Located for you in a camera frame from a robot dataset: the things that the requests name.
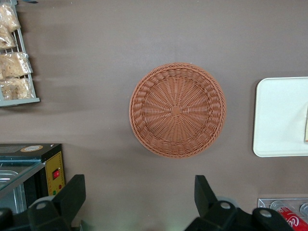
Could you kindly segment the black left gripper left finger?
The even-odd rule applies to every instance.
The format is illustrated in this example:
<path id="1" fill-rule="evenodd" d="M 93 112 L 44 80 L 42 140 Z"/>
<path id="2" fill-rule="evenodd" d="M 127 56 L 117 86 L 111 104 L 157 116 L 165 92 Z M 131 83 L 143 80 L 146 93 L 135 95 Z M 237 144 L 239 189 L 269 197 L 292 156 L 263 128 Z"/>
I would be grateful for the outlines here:
<path id="1" fill-rule="evenodd" d="M 85 176 L 74 175 L 52 200 L 36 201 L 26 211 L 13 214 L 0 209 L 2 231 L 73 231 L 72 221 L 86 199 Z"/>

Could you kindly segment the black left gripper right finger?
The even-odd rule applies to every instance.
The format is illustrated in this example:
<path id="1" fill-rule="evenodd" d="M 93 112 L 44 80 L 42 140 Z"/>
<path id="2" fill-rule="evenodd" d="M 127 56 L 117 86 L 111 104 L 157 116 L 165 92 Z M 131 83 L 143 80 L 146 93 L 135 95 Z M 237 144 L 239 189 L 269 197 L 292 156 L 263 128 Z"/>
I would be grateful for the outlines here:
<path id="1" fill-rule="evenodd" d="M 194 201 L 199 216 L 187 231 L 291 231 L 291 226 L 278 212 L 255 208 L 251 214 L 233 203 L 218 200 L 203 175 L 196 175 Z"/>

